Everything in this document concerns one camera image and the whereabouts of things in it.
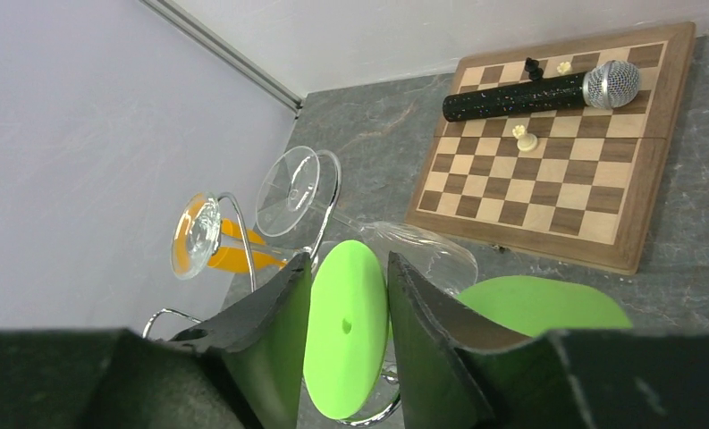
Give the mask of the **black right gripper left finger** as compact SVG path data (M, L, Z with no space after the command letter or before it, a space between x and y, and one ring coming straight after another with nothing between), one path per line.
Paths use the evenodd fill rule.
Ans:
M301 254L168 341L0 331L0 428L293 428L310 290Z

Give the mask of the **green plastic wine glass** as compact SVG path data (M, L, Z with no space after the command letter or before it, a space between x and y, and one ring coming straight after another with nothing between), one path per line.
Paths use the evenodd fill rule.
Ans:
M358 240L326 241L315 260L303 363L303 381L325 417L345 426L370 428L401 404L393 394L369 416L360 411L387 370L392 338L381 260ZM535 276L489 278L453 297L505 328L534 337L555 328L629 328L619 304L586 285Z

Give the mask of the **chrome wine glass rack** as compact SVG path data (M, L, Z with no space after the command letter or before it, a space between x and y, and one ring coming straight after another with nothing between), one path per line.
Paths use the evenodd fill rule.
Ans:
M220 202L227 193L215 196L198 193L187 205L176 228L171 263L175 276L181 280L195 277L210 267L231 273L249 275L250 288L257 289L257 274L268 267L284 268L295 256L307 253L313 267L320 248L312 245L318 233L322 215L314 212L312 220L290 232L268 237L248 232L242 220L232 222L222 217Z

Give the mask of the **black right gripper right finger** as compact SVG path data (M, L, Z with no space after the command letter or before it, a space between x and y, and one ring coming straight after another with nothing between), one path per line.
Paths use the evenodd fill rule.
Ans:
M391 253L387 288L408 428L709 428L709 332L528 337Z

